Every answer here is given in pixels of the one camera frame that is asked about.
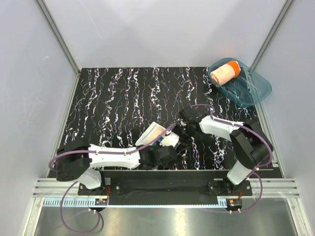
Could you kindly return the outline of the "teal Doraemon towel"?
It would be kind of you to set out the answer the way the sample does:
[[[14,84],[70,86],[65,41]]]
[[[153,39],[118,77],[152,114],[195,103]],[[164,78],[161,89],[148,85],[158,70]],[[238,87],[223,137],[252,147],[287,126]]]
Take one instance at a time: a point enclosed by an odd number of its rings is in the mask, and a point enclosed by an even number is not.
[[[172,131],[174,127],[175,124],[172,124],[168,128],[164,128],[158,123],[152,122],[136,141],[135,146],[137,150],[148,146],[177,148],[179,145],[179,136]]]

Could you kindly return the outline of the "orange Doraemon towel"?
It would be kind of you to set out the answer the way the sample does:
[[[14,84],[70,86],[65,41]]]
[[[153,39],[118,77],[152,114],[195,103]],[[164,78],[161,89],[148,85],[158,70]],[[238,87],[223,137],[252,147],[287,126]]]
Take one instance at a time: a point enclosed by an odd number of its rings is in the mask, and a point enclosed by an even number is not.
[[[241,72],[239,63],[235,60],[229,61],[210,73],[210,77],[216,84],[222,86],[231,79],[238,77]]]

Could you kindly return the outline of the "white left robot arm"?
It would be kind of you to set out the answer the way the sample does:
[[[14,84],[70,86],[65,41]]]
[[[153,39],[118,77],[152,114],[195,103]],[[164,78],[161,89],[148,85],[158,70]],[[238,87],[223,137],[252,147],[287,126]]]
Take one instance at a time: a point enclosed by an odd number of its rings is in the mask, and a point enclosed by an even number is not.
[[[77,181],[100,195],[106,190],[106,182],[99,168],[166,168],[177,161],[178,144],[179,136],[173,132],[130,148],[101,147],[80,138],[59,148],[50,166],[56,172],[57,181]]]

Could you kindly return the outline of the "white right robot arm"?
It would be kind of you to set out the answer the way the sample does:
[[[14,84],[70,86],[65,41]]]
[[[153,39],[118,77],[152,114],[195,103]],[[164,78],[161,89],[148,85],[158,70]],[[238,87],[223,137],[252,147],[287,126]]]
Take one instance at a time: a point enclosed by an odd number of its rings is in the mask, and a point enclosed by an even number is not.
[[[273,159],[273,145],[260,126],[251,120],[225,120],[214,116],[213,112],[201,114],[193,107],[179,111],[179,119],[174,131],[182,143],[197,133],[215,135],[232,142],[237,161],[222,181],[209,184],[209,190],[215,196],[236,194],[248,177]]]

